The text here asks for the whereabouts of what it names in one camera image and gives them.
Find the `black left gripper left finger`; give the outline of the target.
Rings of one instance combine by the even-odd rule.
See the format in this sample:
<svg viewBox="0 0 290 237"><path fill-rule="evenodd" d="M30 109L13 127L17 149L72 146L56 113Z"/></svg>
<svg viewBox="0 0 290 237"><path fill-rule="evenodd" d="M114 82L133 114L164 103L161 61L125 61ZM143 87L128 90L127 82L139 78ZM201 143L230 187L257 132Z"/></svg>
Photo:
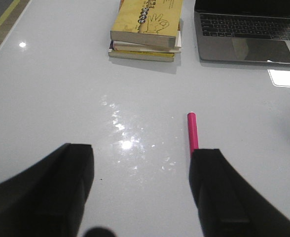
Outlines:
<svg viewBox="0 0 290 237"><path fill-rule="evenodd" d="M94 179L91 145L66 143L0 183L0 237L75 237Z"/></svg>

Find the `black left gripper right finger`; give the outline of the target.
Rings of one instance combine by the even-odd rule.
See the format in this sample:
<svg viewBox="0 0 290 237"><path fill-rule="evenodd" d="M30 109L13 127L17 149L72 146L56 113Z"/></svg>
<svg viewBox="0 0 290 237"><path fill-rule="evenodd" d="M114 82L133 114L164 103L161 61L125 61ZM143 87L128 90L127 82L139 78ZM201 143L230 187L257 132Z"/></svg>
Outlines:
<svg viewBox="0 0 290 237"><path fill-rule="evenodd" d="M259 194L219 149L198 149L189 183L204 236L290 237L290 220Z"/></svg>

